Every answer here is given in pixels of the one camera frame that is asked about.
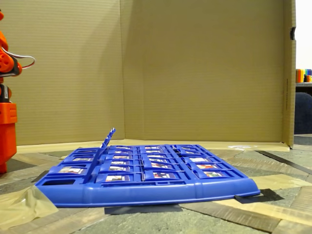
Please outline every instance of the brown cardboard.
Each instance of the brown cardboard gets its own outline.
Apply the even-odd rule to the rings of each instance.
[[[292,144],[292,2],[122,0],[126,137]]]
[[[19,144],[101,140],[111,127],[119,139],[293,144],[294,0],[1,9],[10,50],[38,60],[8,82]]]
[[[9,51],[37,60],[5,79],[18,145],[102,140],[112,127],[124,139],[119,0],[4,0],[1,11]]]
[[[275,205],[267,204],[264,202],[242,204],[235,199],[213,201],[213,202],[217,204],[225,205],[225,206],[238,208],[240,210],[256,212],[258,214],[267,215],[267,216],[271,216],[274,218],[285,219],[285,220],[293,221],[296,223],[301,223],[301,224],[312,226],[312,223],[311,223],[312,214],[311,213],[297,211],[294,209],[281,207],[281,206],[275,206]]]

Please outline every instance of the tape strip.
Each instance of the tape strip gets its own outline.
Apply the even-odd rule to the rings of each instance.
[[[283,163],[285,163],[285,164],[287,164],[287,165],[289,165],[289,166],[295,167],[295,168],[297,168],[298,170],[301,170],[301,171],[303,171],[303,172],[306,172],[306,173],[312,175],[312,170],[311,170],[311,169],[308,169],[308,168],[306,168],[306,167],[300,166],[300,165],[298,165],[298,164],[296,164],[296,163],[294,163],[294,162],[291,162],[291,161],[289,161],[289,160],[287,160],[287,159],[284,159],[284,158],[282,158],[282,157],[279,157],[279,156],[277,156],[277,155],[271,154],[271,153],[266,152],[266,151],[257,151],[257,152],[258,152],[258,153],[261,153],[262,155],[265,155],[265,156],[267,156],[267,157],[273,158],[273,159],[275,159],[275,160],[277,160],[277,161],[279,161],[279,162],[283,162]]]
[[[258,189],[279,190],[312,186],[312,183],[284,174],[252,176],[250,177],[250,179],[252,179],[256,183]]]

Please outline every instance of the white wall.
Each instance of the white wall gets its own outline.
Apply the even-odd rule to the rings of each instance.
[[[312,0],[296,0],[296,68],[312,69]]]

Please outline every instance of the floor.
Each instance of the floor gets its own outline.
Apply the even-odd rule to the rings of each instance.
[[[9,173],[0,176],[0,194],[27,188],[41,172],[60,162],[72,150],[44,153],[18,154],[8,161]],[[286,174],[312,183],[312,175],[286,166],[256,151],[212,150],[248,176]],[[312,167],[312,146],[295,145],[290,152],[270,152],[305,167]],[[297,187],[275,190],[283,199],[265,204],[285,215],[294,213],[302,219],[312,217],[312,188]],[[289,219],[263,214],[257,210],[247,211],[227,205],[202,202],[180,204],[182,212],[136,213],[107,215],[103,208],[60,209],[57,213],[19,225],[8,234],[287,234],[312,233],[311,225],[292,222]]]

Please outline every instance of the cardboard edge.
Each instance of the cardboard edge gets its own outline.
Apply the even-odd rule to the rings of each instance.
[[[291,40],[291,29],[296,26],[295,0],[284,1],[284,94],[282,141],[293,147],[295,108],[296,41]]]
[[[102,141],[73,142],[59,144],[18,146],[18,154],[44,153],[75,150],[79,147],[99,147]],[[209,150],[238,151],[280,151],[289,152],[289,146],[281,142],[226,142],[226,141],[167,141],[167,140],[111,140],[110,145],[159,145],[159,144],[199,144]]]

